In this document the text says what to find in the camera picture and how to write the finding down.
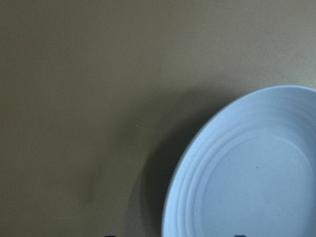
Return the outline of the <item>blue plate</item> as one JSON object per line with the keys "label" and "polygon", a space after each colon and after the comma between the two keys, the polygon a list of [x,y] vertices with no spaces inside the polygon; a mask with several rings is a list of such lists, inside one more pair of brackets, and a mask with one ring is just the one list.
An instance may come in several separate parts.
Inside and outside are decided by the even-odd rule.
{"label": "blue plate", "polygon": [[316,91],[279,85],[214,115],[173,173],[163,237],[313,237]]}

